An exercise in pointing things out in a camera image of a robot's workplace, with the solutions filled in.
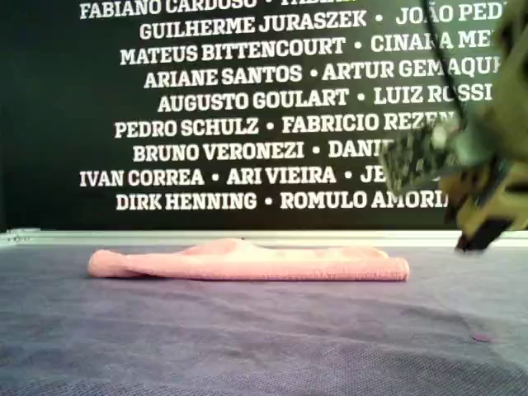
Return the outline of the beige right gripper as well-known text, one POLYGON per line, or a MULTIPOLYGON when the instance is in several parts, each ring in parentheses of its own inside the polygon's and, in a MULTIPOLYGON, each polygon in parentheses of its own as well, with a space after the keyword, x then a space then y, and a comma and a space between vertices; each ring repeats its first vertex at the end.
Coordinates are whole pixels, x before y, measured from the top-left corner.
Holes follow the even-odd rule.
POLYGON ((518 230, 518 214, 527 211, 527 118, 438 122, 436 176, 448 200, 445 220, 460 231, 457 252, 483 252, 518 230))

